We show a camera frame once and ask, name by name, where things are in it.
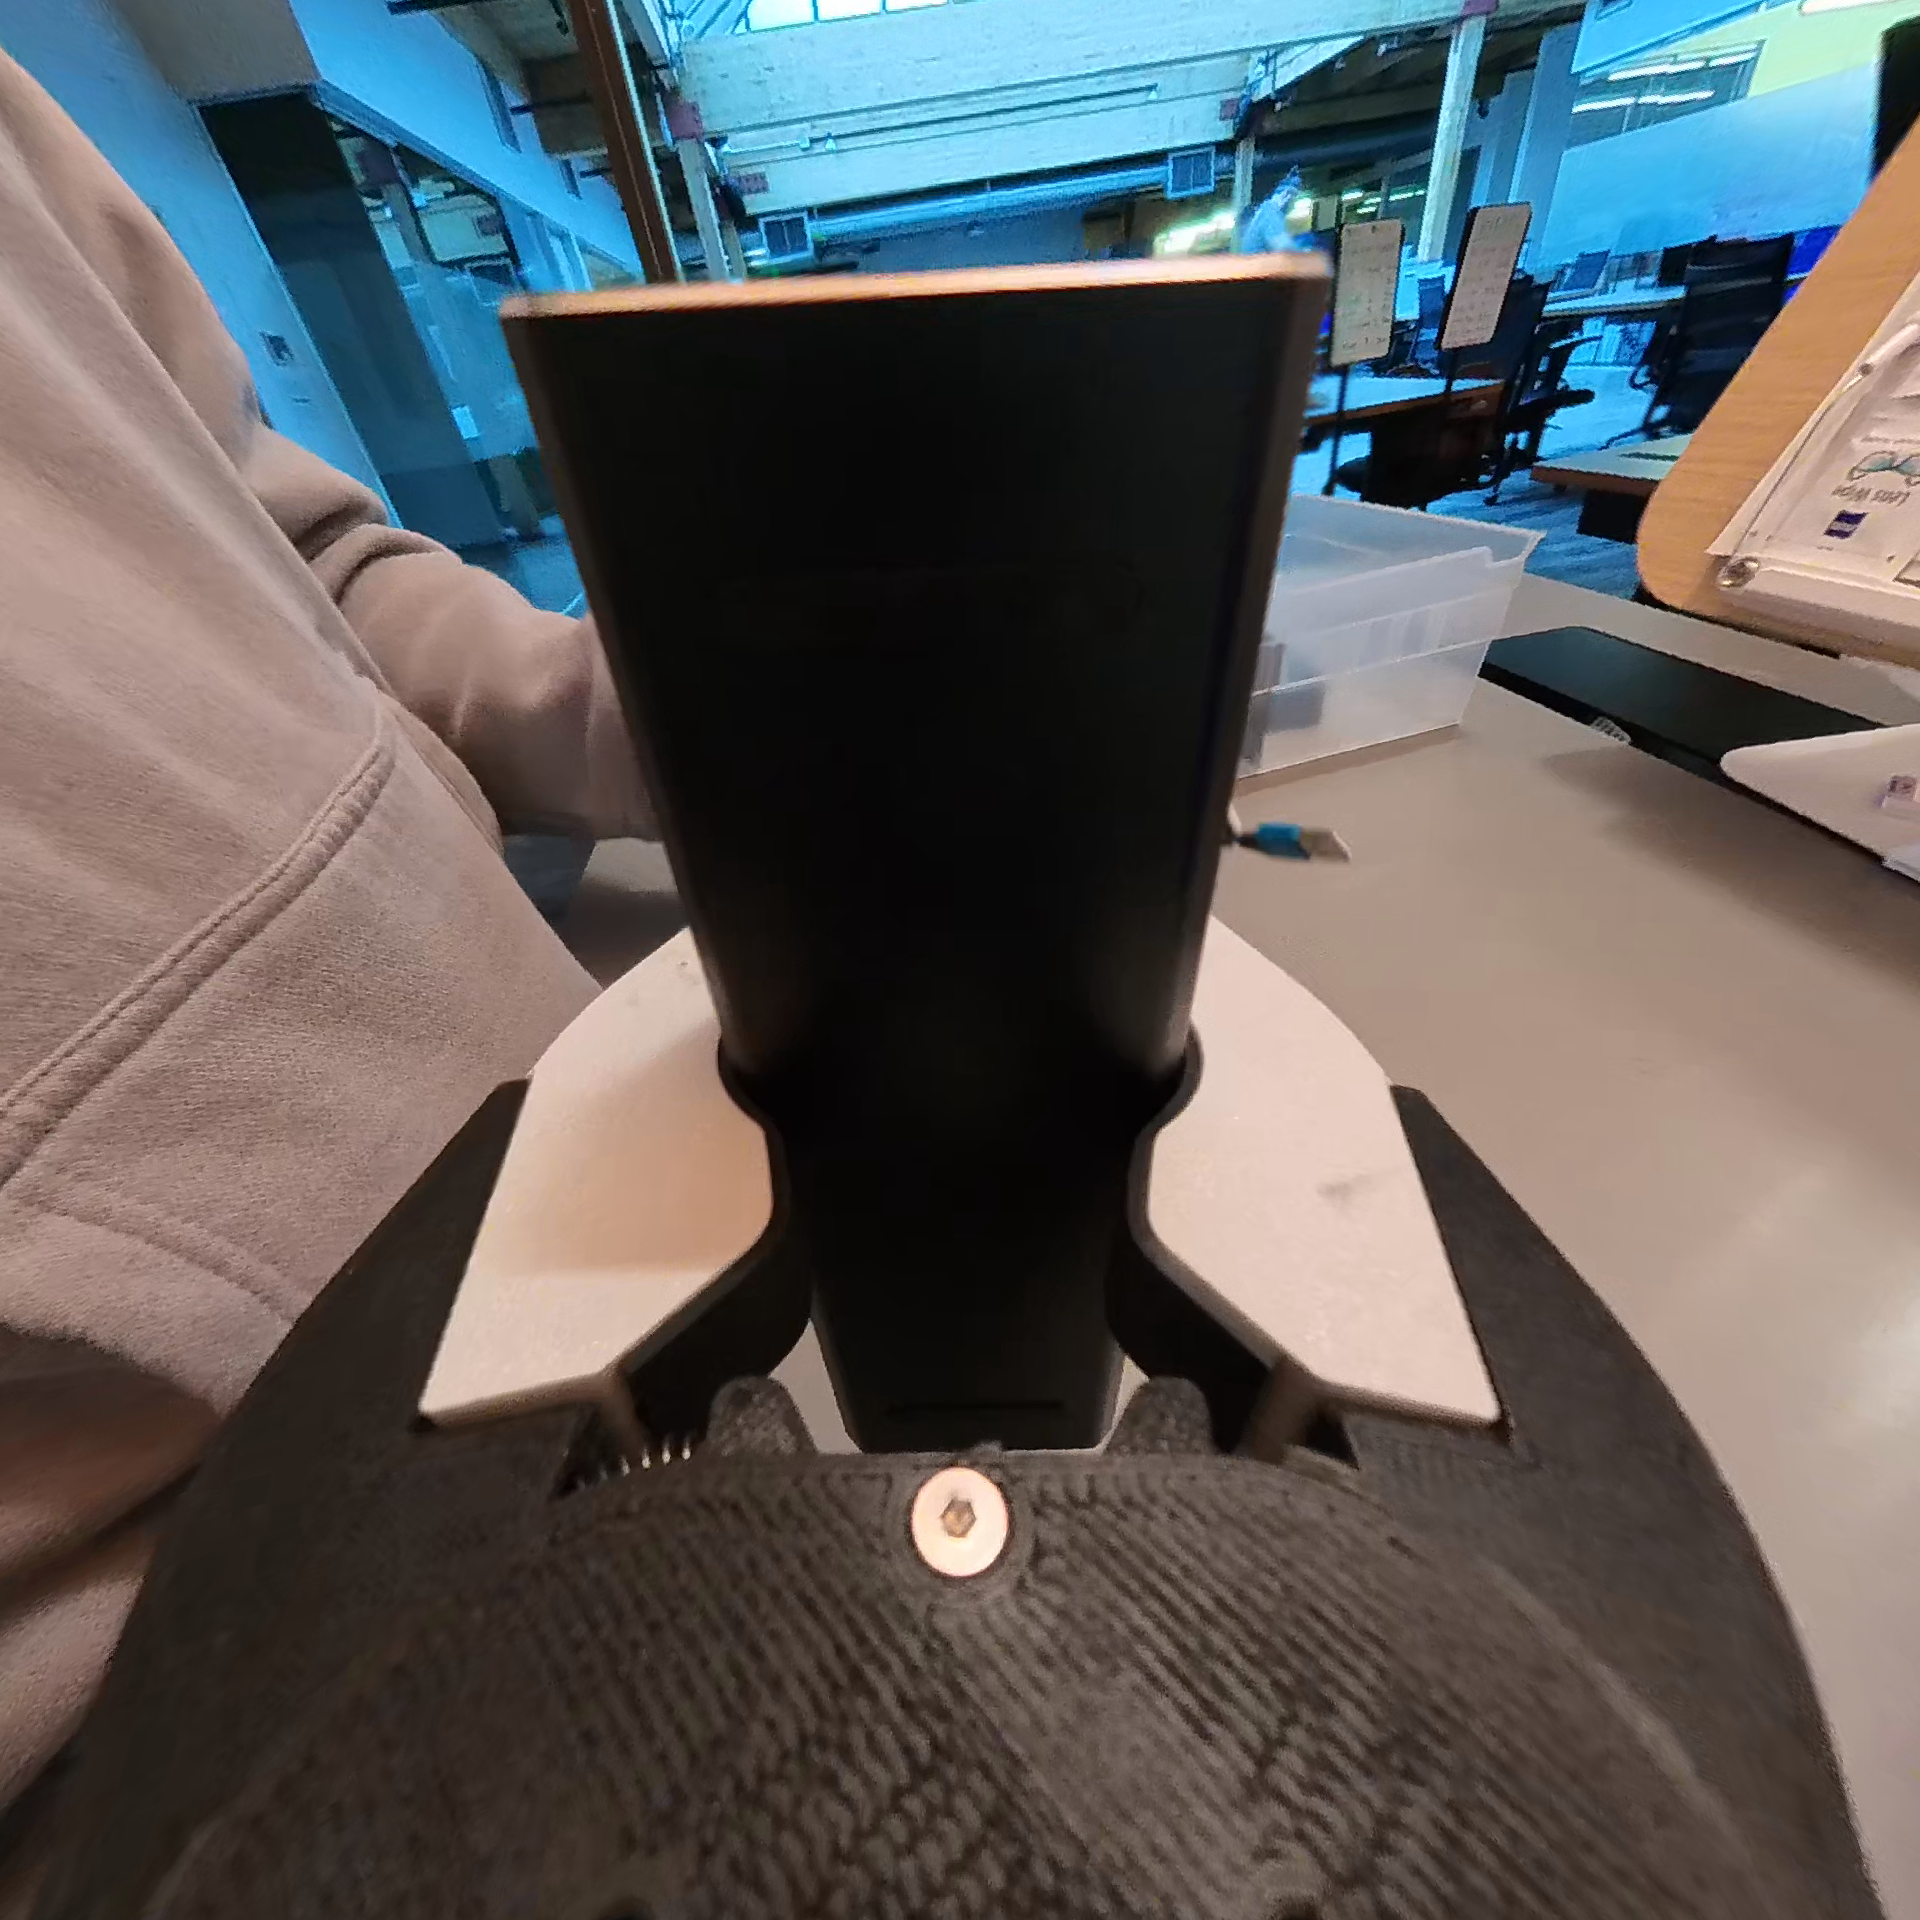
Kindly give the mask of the wooden office desk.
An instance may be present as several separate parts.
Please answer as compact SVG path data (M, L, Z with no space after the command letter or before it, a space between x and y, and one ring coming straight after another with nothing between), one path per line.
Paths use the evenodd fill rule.
M1327 453L1318 493L1425 511L1492 482L1506 383L1357 376L1312 383L1303 453Z

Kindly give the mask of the black flat pad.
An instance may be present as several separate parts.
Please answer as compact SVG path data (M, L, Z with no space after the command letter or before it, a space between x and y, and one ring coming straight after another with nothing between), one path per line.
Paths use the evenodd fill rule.
M1593 627L1492 639L1480 677L1578 725L1605 722L1640 753L1715 784L1726 784L1728 753L1880 728Z

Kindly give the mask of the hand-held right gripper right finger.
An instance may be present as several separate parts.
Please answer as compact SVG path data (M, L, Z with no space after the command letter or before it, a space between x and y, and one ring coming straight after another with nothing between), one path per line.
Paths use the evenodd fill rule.
M1494 1427L1499 1401L1376 1055L1212 918L1197 1081L1146 1149L1146 1250L1250 1355L1321 1404Z

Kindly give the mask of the wooden board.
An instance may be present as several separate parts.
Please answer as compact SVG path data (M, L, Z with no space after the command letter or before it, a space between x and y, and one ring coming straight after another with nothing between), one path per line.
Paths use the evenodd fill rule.
M1843 631L1834 613L1752 607L1743 593L1720 587L1722 559L1711 552L1816 407L1879 342L1915 267L1917 128L1910 126L1641 515L1638 569L1656 605L1836 656L1917 664L1914 637L1861 637Z

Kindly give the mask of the person in beige hoodie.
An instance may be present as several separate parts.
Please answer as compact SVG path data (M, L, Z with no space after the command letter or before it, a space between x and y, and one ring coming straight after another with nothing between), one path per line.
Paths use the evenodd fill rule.
M186 259L10 59L1 95L13 1815L215 1423L593 984L246 485Z

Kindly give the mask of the clear plastic container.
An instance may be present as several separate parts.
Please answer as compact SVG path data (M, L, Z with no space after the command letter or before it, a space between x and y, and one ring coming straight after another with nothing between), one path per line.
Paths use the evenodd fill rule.
M1457 728L1538 540L1492 520L1295 495L1239 780Z

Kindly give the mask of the person's left forearm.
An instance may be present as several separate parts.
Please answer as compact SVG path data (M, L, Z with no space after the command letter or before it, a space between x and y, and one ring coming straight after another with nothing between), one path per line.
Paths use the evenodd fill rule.
M657 836L588 614L539 611L485 568L396 528L367 487L268 427L241 471L371 677L490 809L496 834Z

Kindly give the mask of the white sign stand base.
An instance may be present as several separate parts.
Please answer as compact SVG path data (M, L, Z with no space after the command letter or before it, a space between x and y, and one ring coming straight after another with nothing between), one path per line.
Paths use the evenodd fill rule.
M1740 746L1720 772L1750 794L1917 878L1917 725Z

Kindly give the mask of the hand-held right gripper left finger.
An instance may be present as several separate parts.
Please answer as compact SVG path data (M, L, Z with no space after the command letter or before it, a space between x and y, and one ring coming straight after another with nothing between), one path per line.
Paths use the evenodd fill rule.
M705 1427L800 1342L813 1271L785 1149L727 1081L693 934L610 983L539 1055L419 1415L593 1406Z

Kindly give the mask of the black office chair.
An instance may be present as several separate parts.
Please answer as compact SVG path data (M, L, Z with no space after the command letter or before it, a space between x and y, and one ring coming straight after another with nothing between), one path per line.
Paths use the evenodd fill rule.
M1499 409L1486 445L1484 502L1496 504L1509 478L1534 468L1549 419L1587 406L1592 391L1566 385L1573 348L1587 324L1583 316L1545 313L1548 285L1514 274L1499 307L1499 322L1487 345L1489 365L1499 371Z
M1663 281L1679 300L1663 307L1631 385L1646 394L1640 437L1697 429L1787 300L1795 234L1704 238L1676 249Z

